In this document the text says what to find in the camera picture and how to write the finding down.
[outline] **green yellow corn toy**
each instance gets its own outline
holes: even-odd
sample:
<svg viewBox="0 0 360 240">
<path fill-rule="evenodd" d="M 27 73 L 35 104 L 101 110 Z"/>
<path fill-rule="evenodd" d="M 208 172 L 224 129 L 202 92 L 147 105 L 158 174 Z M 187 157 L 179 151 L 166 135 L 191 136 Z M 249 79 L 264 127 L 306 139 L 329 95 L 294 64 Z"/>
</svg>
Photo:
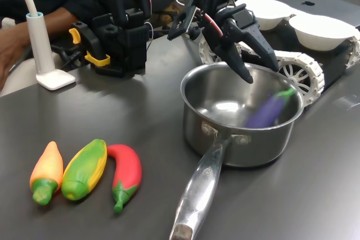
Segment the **green yellow corn toy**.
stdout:
<svg viewBox="0 0 360 240">
<path fill-rule="evenodd" d="M 81 149 L 64 171 L 61 191 L 65 198 L 77 201 L 96 186 L 107 159 L 106 143 L 95 139 Z"/>
</svg>

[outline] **stainless steel saucepan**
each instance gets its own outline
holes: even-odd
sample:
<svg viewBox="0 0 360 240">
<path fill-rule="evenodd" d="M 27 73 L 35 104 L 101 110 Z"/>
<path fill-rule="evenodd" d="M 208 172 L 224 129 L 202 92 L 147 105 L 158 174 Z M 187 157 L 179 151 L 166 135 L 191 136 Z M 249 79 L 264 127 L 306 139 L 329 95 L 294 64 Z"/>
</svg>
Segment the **stainless steel saucepan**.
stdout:
<svg viewBox="0 0 360 240">
<path fill-rule="evenodd" d="M 225 62 L 190 71 L 181 82 L 185 101 L 185 140 L 203 157 L 178 205 L 170 240 L 193 240 L 212 202 L 222 164 L 255 167 L 270 163 L 285 149 L 294 121 L 303 112 L 303 96 L 292 82 L 265 67 L 246 64 L 253 84 Z M 248 117 L 279 91 L 294 88 L 275 126 L 243 128 Z"/>
</svg>

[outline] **apple logo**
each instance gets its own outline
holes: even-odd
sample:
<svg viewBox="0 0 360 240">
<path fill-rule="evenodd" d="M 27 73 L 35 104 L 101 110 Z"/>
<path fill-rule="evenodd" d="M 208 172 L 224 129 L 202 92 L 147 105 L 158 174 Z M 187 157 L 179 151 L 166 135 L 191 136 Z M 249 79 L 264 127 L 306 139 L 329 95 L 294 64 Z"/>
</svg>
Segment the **apple logo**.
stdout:
<svg viewBox="0 0 360 240">
<path fill-rule="evenodd" d="M 303 5 L 306 5 L 306 6 L 315 6 L 315 3 L 313 2 L 310 2 L 310 1 L 305 1 L 302 3 Z"/>
</svg>

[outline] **pan rim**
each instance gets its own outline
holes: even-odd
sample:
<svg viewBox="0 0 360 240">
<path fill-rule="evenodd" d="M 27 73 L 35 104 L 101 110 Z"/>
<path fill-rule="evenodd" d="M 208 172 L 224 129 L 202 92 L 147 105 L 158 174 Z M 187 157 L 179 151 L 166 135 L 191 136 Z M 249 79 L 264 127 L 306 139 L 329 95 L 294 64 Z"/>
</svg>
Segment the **pan rim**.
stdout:
<svg viewBox="0 0 360 240">
<path fill-rule="evenodd" d="M 284 75 L 277 73 L 277 75 L 281 78 L 284 79 L 285 81 L 287 81 L 289 83 L 289 85 L 294 88 L 296 90 L 296 97 L 298 98 L 298 102 L 299 102 L 299 108 L 297 113 L 288 121 L 281 123 L 280 125 L 276 125 L 276 126 L 270 126 L 268 128 L 258 128 L 258 129 L 252 129 L 252 128 L 239 128 L 238 126 L 230 126 L 224 123 L 220 123 L 218 121 L 215 121 L 205 115 L 203 115 L 202 113 L 200 113 L 197 109 L 195 109 L 190 102 L 187 100 L 186 95 L 185 95 L 185 86 L 187 84 L 187 82 L 193 77 L 195 76 L 195 74 L 198 74 L 200 71 L 202 70 L 207 70 L 207 69 L 211 69 L 212 66 L 228 66 L 226 64 L 226 62 L 216 62 L 213 64 L 207 64 L 207 65 L 201 65 L 199 67 L 196 67 L 194 69 L 192 69 L 191 71 L 189 71 L 184 78 L 181 80 L 181 84 L 180 84 L 180 91 L 181 91 L 181 96 L 185 102 L 185 104 L 197 115 L 199 115 L 200 117 L 204 118 L 206 121 L 210 122 L 210 123 L 214 123 L 215 125 L 219 125 L 222 126 L 224 128 L 230 128 L 230 129 L 235 129 L 235 130 L 239 130 L 239 131 L 244 131 L 244 130 L 248 130 L 248 131 L 256 131 L 256 130 L 272 130 L 272 129 L 278 129 L 281 128 L 283 126 L 287 126 L 289 124 L 292 124 L 297 118 L 299 118 L 299 116 L 303 113 L 304 111 L 304 98 L 303 96 L 300 94 L 300 89 L 299 87 L 295 86 L 294 83 L 287 77 L 285 77 Z M 273 73 L 274 71 L 263 67 L 263 66 L 259 66 L 259 65 L 255 65 L 255 64 L 249 64 L 249 63 L 245 63 L 246 68 L 248 67 L 255 67 L 256 69 L 259 70 L 263 70 L 266 71 L 268 73 Z"/>
</svg>

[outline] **toy eggplant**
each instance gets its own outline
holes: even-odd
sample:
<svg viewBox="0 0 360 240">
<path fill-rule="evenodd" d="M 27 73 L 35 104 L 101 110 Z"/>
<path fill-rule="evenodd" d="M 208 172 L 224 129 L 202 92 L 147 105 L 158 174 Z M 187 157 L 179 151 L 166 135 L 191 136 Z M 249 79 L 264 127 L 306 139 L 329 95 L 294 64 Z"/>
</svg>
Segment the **toy eggplant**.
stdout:
<svg viewBox="0 0 360 240">
<path fill-rule="evenodd" d="M 52 195 L 61 187 L 64 170 L 62 157 L 55 142 L 50 142 L 35 165 L 30 177 L 33 200 L 47 205 Z"/>
<path fill-rule="evenodd" d="M 294 88 L 281 91 L 266 100 L 263 106 L 247 120 L 245 127 L 249 129 L 268 128 L 281 115 L 289 98 L 296 93 Z"/>
<path fill-rule="evenodd" d="M 140 185 L 141 163 L 135 151 L 123 144 L 108 146 L 107 154 L 116 161 L 112 194 L 116 202 L 114 211 L 121 212 Z"/>
</svg>

